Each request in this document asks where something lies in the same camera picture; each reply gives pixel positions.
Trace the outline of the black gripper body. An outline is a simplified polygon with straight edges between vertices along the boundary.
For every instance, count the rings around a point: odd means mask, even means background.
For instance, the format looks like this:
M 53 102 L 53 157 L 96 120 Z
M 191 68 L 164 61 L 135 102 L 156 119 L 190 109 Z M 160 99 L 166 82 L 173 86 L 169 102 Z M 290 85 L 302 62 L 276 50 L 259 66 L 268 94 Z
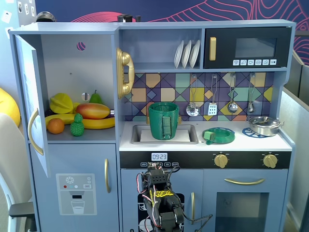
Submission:
M 147 191 L 150 191 L 150 189 L 158 191 L 171 189 L 171 174 L 171 170 L 164 170 L 161 166 L 149 165 L 144 173 L 144 189 Z

